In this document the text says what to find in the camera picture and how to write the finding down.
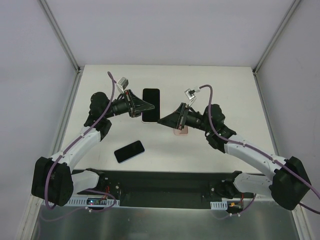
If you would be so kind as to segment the pink phone case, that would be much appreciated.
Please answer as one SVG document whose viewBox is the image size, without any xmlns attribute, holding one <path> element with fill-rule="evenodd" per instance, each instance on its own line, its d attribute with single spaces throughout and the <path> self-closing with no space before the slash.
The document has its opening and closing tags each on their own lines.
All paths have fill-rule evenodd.
<svg viewBox="0 0 320 240">
<path fill-rule="evenodd" d="M 184 126 L 182 129 L 174 129 L 173 132 L 176 136 L 186 136 L 189 133 L 189 129 L 187 126 Z"/>
</svg>

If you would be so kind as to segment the blue smartphone black screen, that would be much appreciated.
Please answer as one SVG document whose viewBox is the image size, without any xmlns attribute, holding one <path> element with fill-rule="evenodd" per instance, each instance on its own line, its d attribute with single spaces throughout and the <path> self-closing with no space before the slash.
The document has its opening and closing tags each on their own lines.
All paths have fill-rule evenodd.
<svg viewBox="0 0 320 240">
<path fill-rule="evenodd" d="M 117 162 L 123 163 L 145 152 L 145 148 L 140 140 L 132 142 L 114 151 Z"/>
</svg>

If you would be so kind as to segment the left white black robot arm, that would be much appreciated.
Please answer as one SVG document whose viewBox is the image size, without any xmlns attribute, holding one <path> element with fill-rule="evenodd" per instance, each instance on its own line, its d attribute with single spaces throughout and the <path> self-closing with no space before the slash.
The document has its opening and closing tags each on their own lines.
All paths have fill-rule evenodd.
<svg viewBox="0 0 320 240">
<path fill-rule="evenodd" d="M 78 162 L 100 143 L 109 133 L 109 120 L 122 114 L 137 118 L 146 111 L 154 110 L 129 90 L 120 99 L 110 100 L 103 92 L 96 92 L 90 98 L 88 118 L 77 137 L 68 146 L 50 157 L 40 157 L 34 167 L 31 193 L 44 200 L 48 209 L 64 206 L 72 195 L 92 191 L 99 195 L 106 192 L 106 176 L 101 170 L 87 168 L 73 173 Z"/>
</svg>

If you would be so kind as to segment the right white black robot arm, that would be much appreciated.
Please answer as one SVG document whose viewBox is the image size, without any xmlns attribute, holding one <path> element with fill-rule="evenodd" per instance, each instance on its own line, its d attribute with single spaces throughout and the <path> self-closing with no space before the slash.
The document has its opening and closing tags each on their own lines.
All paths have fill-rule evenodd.
<svg viewBox="0 0 320 240">
<path fill-rule="evenodd" d="M 264 153 L 228 128 L 224 120 L 225 115 L 218 104 L 212 104 L 200 113 L 181 103 L 177 110 L 157 122 L 176 130 L 191 127 L 204 131 L 213 149 L 236 157 L 261 172 L 261 175 L 233 172 L 232 178 L 215 186 L 218 195 L 228 199 L 241 193 L 265 195 L 284 209 L 294 210 L 311 187 L 302 161 L 294 156 L 286 159 Z"/>
</svg>

